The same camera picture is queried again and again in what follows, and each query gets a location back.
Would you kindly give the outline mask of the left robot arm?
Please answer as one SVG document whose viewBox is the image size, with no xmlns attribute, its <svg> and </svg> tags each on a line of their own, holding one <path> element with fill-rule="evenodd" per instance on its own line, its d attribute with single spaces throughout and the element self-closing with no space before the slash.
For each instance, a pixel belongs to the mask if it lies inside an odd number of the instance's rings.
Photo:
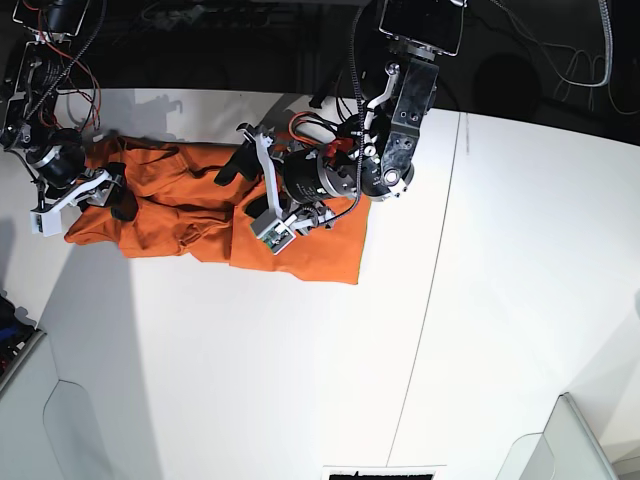
<svg viewBox="0 0 640 480">
<path fill-rule="evenodd" d="M 251 228 L 256 238 L 284 245 L 297 235 L 332 228 L 363 198 L 404 193 L 414 176 L 421 124 L 437 91 L 438 55 L 457 54 L 464 1 L 366 1 L 351 23 L 346 64 L 355 111 L 336 105 L 340 119 L 309 110 L 278 133 L 264 124 L 238 126 L 244 141 L 215 178 L 262 179 L 266 205 Z"/>
</svg>

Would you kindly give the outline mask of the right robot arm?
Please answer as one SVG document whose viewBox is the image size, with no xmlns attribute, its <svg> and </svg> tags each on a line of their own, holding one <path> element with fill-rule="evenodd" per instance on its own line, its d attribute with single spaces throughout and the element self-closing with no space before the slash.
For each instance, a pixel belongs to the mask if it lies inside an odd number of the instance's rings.
<svg viewBox="0 0 640 480">
<path fill-rule="evenodd" d="M 81 58 L 103 25 L 105 3 L 82 46 L 72 50 L 71 41 L 90 7 L 88 1 L 18 1 L 12 12 L 13 21 L 32 37 L 11 55 L 1 80 L 1 148 L 22 163 L 36 187 L 32 214 L 38 231 L 67 206 L 107 208 L 120 221 L 131 221 L 138 212 L 124 164 L 86 164 L 83 136 L 99 126 L 102 94 Z M 74 68 L 89 79 L 89 91 L 80 94 L 89 108 L 78 125 L 65 127 L 55 107 L 60 95 L 79 91 L 72 81 Z"/>
</svg>

